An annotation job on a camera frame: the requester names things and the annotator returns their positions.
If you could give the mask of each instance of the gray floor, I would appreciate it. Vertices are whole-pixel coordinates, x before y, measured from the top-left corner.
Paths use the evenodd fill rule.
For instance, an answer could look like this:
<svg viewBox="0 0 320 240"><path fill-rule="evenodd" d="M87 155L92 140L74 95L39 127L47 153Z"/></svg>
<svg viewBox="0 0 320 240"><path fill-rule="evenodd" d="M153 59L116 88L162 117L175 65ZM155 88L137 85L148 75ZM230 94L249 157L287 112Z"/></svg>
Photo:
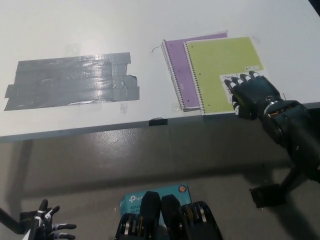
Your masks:
<svg viewBox="0 0 320 240"><path fill-rule="evenodd" d="M319 184L305 182L287 205L257 209L249 188L279 182L290 161L258 123L248 123L256 124L254 132L227 124L2 143L0 206L17 216L48 198L61 206L56 223L77 224L76 239L111 240L125 193L185 182L193 201L211 207L225 239L319 239ZM234 131L242 137L234 139ZM22 237L0 228L0 239Z"/></svg>

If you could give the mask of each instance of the blue box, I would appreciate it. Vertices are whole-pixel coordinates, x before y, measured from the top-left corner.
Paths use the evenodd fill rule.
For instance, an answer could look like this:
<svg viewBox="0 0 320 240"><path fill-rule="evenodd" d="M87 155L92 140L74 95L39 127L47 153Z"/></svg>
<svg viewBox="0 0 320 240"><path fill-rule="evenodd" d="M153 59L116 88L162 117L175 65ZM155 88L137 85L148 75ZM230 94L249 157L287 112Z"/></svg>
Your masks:
<svg viewBox="0 0 320 240"><path fill-rule="evenodd" d="M172 186L165 186L157 189L151 189L148 191L159 193L160 198L166 195L173 194L176 197L176 199L179 200L181 205L191 203L188 186L184 183ZM132 192L124 195L122 201L120 202L120 217L126 213L139 214L141 199L146 194L146 192L147 190ZM162 213L160 215L159 225L165 226Z"/></svg>

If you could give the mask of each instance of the notebook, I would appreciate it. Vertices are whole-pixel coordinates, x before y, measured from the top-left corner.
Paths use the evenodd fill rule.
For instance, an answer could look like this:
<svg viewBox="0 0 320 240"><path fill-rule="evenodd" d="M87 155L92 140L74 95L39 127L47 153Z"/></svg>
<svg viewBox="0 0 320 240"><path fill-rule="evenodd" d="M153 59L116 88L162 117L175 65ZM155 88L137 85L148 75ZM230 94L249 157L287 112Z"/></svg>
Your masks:
<svg viewBox="0 0 320 240"><path fill-rule="evenodd" d="M179 40L163 40L161 48L171 74L171 80L176 92L180 107L183 111L198 110L199 102L194 86L192 73L189 68L184 42L191 40L205 40L227 38L228 31L212 35L205 35Z"/></svg>
<svg viewBox="0 0 320 240"><path fill-rule="evenodd" d="M184 42L202 115L232 113L225 79L256 71L266 75L250 37Z"/></svg>

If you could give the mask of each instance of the purple notebook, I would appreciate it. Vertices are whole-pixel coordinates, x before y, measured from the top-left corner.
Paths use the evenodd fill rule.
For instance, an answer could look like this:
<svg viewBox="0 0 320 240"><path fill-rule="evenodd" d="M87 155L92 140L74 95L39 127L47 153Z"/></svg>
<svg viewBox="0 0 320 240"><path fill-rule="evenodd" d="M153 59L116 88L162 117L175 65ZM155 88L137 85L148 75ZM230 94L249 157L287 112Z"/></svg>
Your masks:
<svg viewBox="0 0 320 240"><path fill-rule="evenodd" d="M172 83L183 111L198 110L199 101L194 86L194 81L189 68L184 42L192 40L227 38L228 31L212 35L192 37L179 40L163 40L161 48L168 65Z"/></svg>

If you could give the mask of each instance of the lime green notebook cover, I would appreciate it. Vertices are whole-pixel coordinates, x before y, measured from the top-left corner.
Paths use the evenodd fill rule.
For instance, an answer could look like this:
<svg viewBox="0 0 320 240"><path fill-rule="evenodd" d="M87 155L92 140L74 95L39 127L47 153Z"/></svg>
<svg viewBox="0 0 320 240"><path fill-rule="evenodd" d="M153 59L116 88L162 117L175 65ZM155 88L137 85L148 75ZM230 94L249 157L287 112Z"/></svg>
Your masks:
<svg viewBox="0 0 320 240"><path fill-rule="evenodd" d="M187 41L184 47L203 115L234 110L224 79L264 70L250 37Z"/></svg>

